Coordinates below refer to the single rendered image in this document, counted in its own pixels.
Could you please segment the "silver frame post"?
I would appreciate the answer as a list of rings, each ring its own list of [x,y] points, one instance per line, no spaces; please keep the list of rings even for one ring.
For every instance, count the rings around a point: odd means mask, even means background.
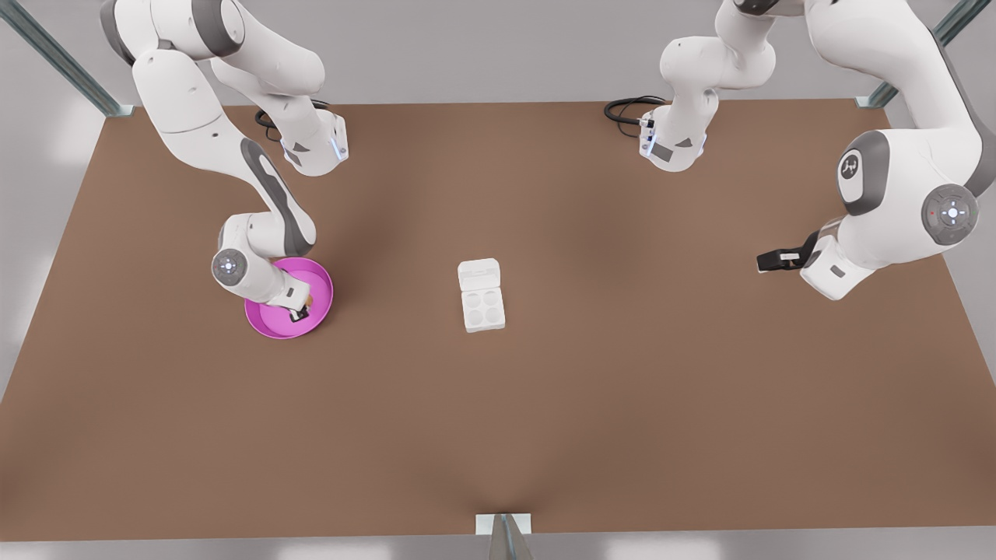
[[[489,560],[534,560],[525,535],[532,533],[530,513],[475,515],[475,534],[489,535]]]
[[[992,0],[957,0],[957,3],[933,27],[932,34],[947,47],[968,27],[989,5]],[[868,96],[857,96],[854,102],[864,109],[881,109],[896,98],[899,90],[888,82],[882,82]]]
[[[130,117],[134,113],[134,106],[121,105],[17,0],[0,0],[0,19],[104,117]]]

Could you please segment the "white egg box base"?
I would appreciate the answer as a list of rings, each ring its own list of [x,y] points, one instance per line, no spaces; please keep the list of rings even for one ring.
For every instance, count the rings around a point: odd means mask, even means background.
[[[467,333],[502,329],[506,325],[500,287],[463,291],[461,305]]]

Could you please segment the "pink round plate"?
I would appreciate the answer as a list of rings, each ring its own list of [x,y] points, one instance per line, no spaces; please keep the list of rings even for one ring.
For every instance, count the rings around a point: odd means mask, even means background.
[[[286,309],[245,300],[247,320],[257,332],[271,339],[293,339],[308,334],[324,322],[331,308],[334,295],[331,277],[319,262],[305,257],[283,258],[277,260],[276,265],[310,285],[312,305],[309,307],[309,315],[294,322]]]

